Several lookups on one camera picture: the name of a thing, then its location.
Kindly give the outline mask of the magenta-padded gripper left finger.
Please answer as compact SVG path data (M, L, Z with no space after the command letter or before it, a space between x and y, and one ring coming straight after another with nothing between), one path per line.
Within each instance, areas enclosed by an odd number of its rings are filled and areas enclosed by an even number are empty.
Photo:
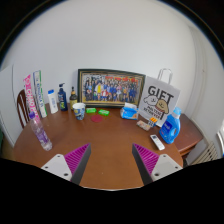
M66 155L56 154L42 169L79 185L91 155L91 144L85 144Z

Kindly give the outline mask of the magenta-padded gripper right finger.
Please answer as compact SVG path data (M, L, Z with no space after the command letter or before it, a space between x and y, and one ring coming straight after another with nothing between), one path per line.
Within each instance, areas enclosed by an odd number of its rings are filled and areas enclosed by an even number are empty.
M132 145L132 154L144 185L150 184L182 169L182 167L167 154L158 155L138 144Z

